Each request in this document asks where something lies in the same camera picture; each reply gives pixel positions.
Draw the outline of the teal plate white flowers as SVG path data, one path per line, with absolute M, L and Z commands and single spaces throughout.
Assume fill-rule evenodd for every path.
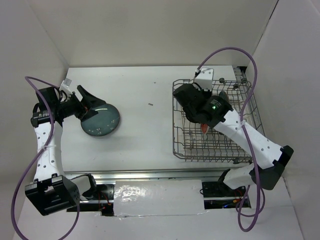
M 121 116 L 115 106 L 106 103 L 95 107 L 94 110 L 97 112 L 97 115 L 80 124 L 86 134 L 93 137 L 103 137 L 116 130 L 120 123 Z

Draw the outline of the dark teal plate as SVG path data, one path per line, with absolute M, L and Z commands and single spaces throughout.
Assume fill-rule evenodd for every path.
M 230 102 L 228 94 L 225 91 L 221 91 L 218 96 L 222 99 L 224 99 L 226 102 Z

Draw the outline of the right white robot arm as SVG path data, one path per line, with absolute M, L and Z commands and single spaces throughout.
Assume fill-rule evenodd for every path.
M 251 164 L 223 172 L 218 180 L 220 194 L 230 196 L 235 189 L 253 184 L 268 191 L 274 189 L 294 153 L 290 146 L 280 146 L 258 132 L 241 118 L 223 93 L 209 96 L 186 83 L 173 91 L 173 97 L 190 122 L 224 134 L 252 157 Z

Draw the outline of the red plate blue flower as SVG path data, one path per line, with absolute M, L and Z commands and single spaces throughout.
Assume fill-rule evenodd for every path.
M 209 130 L 209 126 L 207 124 L 204 124 L 204 123 L 201 123 L 200 124 L 200 129 L 201 129 L 201 132 L 203 134 L 207 134 L 208 130 Z

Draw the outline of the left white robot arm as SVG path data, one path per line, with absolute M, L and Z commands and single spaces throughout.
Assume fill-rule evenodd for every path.
M 79 205 L 81 196 L 92 200 L 99 193 L 90 173 L 68 179 L 63 170 L 61 139 L 64 119 L 75 116 L 84 122 L 97 115 L 95 109 L 105 104 L 81 85 L 77 90 L 82 99 L 71 92 L 66 94 L 66 100 L 61 100 L 65 92 L 53 86 L 36 91 L 38 103 L 32 110 L 30 122 L 37 137 L 37 167 L 33 183 L 25 186 L 25 195 L 43 216 Z

